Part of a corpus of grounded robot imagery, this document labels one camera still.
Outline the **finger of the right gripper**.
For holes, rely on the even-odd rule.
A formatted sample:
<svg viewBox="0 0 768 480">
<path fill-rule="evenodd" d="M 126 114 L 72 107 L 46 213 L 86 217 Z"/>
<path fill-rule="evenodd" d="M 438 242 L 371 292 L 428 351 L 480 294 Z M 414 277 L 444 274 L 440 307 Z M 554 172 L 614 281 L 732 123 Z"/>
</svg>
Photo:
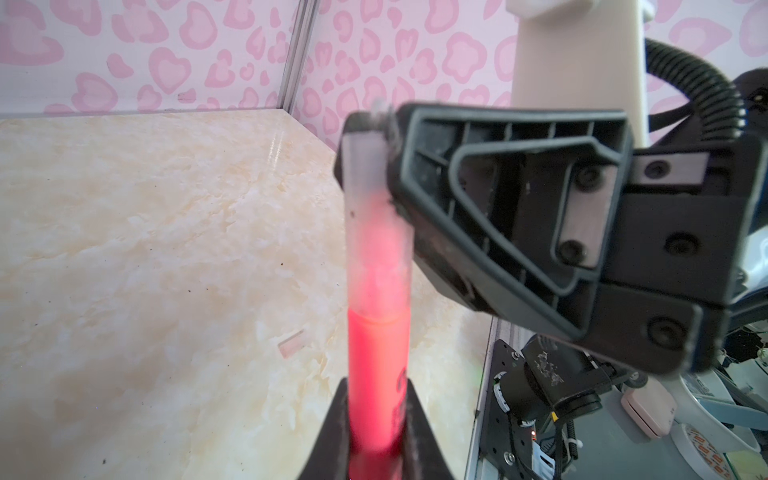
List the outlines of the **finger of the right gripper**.
<svg viewBox="0 0 768 480">
<path fill-rule="evenodd" d="M 585 339 L 633 138 L 620 110 L 410 102 L 392 122 L 388 185 L 414 259 L 446 298 L 567 342 Z M 560 251 L 579 172 L 602 168 L 595 245 Z"/>
<path fill-rule="evenodd" d="M 355 111 L 343 125 L 333 175 L 344 192 L 387 189 L 387 168 L 396 154 L 392 108 Z"/>
</svg>

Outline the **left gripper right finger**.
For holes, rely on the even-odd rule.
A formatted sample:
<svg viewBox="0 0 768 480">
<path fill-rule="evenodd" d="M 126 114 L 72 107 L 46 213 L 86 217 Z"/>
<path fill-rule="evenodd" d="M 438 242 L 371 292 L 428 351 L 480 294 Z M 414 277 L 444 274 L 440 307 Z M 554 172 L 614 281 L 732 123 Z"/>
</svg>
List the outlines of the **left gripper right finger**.
<svg viewBox="0 0 768 480">
<path fill-rule="evenodd" d="M 453 480 L 437 439 L 411 380 L 405 396 L 402 435 L 402 478 L 407 480 Z"/>
</svg>

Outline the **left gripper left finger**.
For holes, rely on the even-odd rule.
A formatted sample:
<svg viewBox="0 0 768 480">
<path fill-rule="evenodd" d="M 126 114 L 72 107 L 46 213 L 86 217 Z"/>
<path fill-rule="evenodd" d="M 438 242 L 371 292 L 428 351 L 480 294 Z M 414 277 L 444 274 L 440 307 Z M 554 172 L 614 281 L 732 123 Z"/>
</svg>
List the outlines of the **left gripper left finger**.
<svg viewBox="0 0 768 480">
<path fill-rule="evenodd" d="M 297 479 L 348 479 L 349 459 L 348 379 L 343 378 L 333 396 L 304 468 Z"/>
</svg>

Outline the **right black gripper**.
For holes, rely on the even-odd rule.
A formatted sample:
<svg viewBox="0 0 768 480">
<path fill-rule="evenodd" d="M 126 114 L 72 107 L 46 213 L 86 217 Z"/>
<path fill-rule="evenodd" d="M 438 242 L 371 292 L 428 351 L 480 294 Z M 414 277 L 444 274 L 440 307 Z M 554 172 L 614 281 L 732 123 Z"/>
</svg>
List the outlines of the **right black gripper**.
<svg viewBox="0 0 768 480">
<path fill-rule="evenodd" d="M 740 315 L 748 243 L 767 226 L 767 72 L 739 75 L 712 113 L 654 116 L 667 133 L 634 153 L 582 349 L 659 376 L 713 366 Z"/>
</svg>

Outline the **pink highlighter pen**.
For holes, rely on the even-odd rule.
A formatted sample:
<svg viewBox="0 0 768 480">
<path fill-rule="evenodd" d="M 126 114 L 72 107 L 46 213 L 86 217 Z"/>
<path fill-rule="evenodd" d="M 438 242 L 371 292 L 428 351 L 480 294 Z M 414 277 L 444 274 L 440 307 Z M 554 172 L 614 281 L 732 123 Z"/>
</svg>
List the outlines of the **pink highlighter pen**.
<svg viewBox="0 0 768 480">
<path fill-rule="evenodd" d="M 410 315 L 383 321 L 348 311 L 351 479 L 401 477 Z"/>
</svg>

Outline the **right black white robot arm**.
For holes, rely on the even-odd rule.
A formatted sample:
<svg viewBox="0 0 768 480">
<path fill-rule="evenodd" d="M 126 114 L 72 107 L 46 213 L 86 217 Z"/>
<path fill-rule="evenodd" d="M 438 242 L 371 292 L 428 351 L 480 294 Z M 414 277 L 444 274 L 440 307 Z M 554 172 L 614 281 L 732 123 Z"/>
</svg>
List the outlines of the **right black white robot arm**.
<svg viewBox="0 0 768 480">
<path fill-rule="evenodd" d="M 737 85 L 658 45 L 647 71 L 686 103 L 633 143 L 619 110 L 409 102 L 356 111 L 334 174 L 345 194 L 349 414 L 357 435 L 405 421 L 412 270 L 444 296 L 531 329 L 521 419 L 571 417 L 631 369 L 710 367 L 748 236 L 767 222 L 767 141 Z"/>
</svg>

